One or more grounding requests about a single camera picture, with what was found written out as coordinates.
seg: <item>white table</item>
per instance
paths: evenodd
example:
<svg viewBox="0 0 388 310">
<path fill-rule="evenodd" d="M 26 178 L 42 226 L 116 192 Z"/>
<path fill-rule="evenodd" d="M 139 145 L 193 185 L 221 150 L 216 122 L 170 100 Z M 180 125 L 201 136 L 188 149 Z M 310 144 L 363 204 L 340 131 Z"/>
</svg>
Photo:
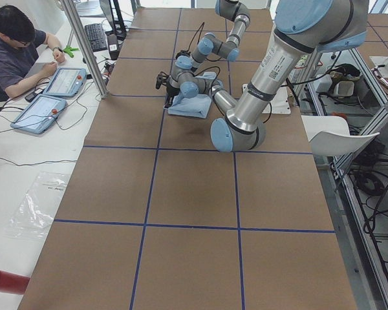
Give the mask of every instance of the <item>white table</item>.
<svg viewBox="0 0 388 310">
<path fill-rule="evenodd" d="M 102 19 L 86 18 L 83 23 L 97 23 Z M 70 34 L 70 25 L 66 22 L 56 34 L 61 40 L 63 47 L 67 44 Z M 76 38 L 73 38 L 72 47 L 78 47 Z M 104 56 L 109 58 L 108 51 L 95 53 L 96 61 L 102 63 Z M 74 52 L 74 58 L 66 55 L 66 62 L 62 67 L 86 68 L 83 63 L 81 52 Z M 51 62 L 52 54 L 46 49 L 37 62 Z M 68 100 L 71 104 L 76 96 Z M 31 135 L 20 131 L 11 130 L 0 133 L 0 157 L 12 160 L 16 163 L 36 163 L 41 161 L 77 160 L 80 154 L 83 140 L 93 121 L 99 105 L 100 96 L 94 85 L 79 99 L 79 102 L 87 107 L 83 119 L 70 128 L 61 130 L 53 124 L 41 135 Z M 28 103 L 23 99 L 11 101 L 8 106 L 25 107 Z M 78 121 L 85 111 L 85 108 L 73 103 L 58 118 L 62 128 L 69 127 Z M 0 115 L 9 120 L 14 120 L 20 110 L 5 109 Z M 0 117 L 0 131 L 10 129 L 9 122 Z M 5 226 L 11 219 L 15 210 L 22 202 L 25 193 L 33 184 L 36 176 L 41 171 L 71 174 L 75 163 L 51 163 L 37 166 L 17 167 L 0 160 L 0 269 L 11 273 L 30 276 L 38 260 L 43 242 L 10 238 L 5 234 Z M 17 309 L 21 297 L 0 293 L 0 310 Z"/>
</svg>

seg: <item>plastic bag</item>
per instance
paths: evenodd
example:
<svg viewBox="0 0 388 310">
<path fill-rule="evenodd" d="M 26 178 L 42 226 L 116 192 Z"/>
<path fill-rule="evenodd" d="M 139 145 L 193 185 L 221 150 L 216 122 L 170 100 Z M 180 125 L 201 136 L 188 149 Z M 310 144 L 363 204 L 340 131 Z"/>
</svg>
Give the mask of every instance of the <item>plastic bag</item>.
<svg viewBox="0 0 388 310">
<path fill-rule="evenodd" d="M 5 228 L 6 235 L 45 240 L 70 174 L 40 172 Z"/>
</svg>

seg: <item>industrial robot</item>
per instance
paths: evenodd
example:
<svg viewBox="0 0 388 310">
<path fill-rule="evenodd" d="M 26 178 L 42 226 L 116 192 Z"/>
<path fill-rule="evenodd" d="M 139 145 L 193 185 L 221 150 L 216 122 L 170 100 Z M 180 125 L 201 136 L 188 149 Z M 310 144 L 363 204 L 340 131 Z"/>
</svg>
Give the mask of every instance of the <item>industrial robot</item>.
<svg viewBox="0 0 388 310">
<path fill-rule="evenodd" d="M 226 42 L 207 33 L 190 53 L 182 51 L 164 81 L 166 105 L 181 93 L 185 98 L 208 94 L 224 118 L 211 125 L 211 140 L 221 152 L 251 150 L 261 145 L 266 129 L 260 115 L 273 100 L 302 55 L 337 52 L 360 46 L 366 38 L 368 1 L 365 0 L 280 0 L 275 16 L 273 40 L 252 80 L 237 101 L 217 79 L 202 79 L 197 69 L 212 53 L 235 61 L 243 34 L 250 25 L 247 7 L 235 0 L 217 0 L 217 15 L 234 22 Z"/>
</svg>

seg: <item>black keyboard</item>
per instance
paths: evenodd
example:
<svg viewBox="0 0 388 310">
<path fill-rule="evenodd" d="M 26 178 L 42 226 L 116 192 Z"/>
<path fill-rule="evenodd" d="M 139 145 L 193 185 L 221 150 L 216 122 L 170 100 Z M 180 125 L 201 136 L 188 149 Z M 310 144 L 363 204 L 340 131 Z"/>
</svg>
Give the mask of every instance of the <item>black keyboard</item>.
<svg viewBox="0 0 388 310">
<path fill-rule="evenodd" d="M 106 34 L 103 31 L 102 24 L 85 25 L 85 33 L 91 44 L 92 51 L 107 50 Z"/>
</svg>

